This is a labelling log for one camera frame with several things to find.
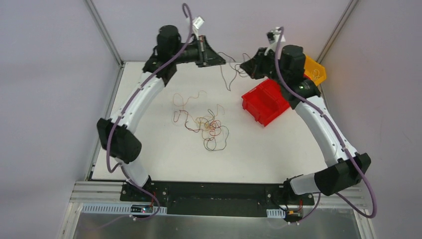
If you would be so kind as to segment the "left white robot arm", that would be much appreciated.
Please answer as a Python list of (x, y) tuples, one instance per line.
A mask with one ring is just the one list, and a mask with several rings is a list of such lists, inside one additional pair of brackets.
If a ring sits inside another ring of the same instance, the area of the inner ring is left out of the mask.
[(106, 151), (106, 166), (110, 173), (117, 167), (110, 165), (115, 158), (127, 181), (134, 186), (133, 195), (147, 201), (152, 188), (146, 184), (150, 176), (142, 166), (141, 142), (134, 135), (137, 126), (154, 98), (168, 85), (177, 65), (194, 62), (199, 68), (224, 65), (226, 61), (208, 44), (199, 27), (191, 26), (187, 41), (182, 42), (177, 27), (165, 25), (159, 29), (157, 44), (145, 62), (135, 89), (122, 106), (108, 119), (100, 118), (97, 130), (101, 147)]

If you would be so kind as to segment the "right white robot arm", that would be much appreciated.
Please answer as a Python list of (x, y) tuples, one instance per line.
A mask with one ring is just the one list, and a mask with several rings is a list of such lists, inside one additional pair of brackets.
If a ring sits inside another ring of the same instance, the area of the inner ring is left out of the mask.
[(252, 79), (267, 77), (281, 87), (283, 98), (305, 122), (323, 154), (326, 168), (286, 180), (283, 199), (295, 204), (306, 193), (336, 194), (363, 182), (373, 191), (365, 173), (371, 164), (367, 153), (359, 153), (344, 137), (328, 112), (320, 91), (306, 71), (307, 56), (303, 48), (286, 45), (281, 57), (275, 51), (258, 49), (240, 68)]

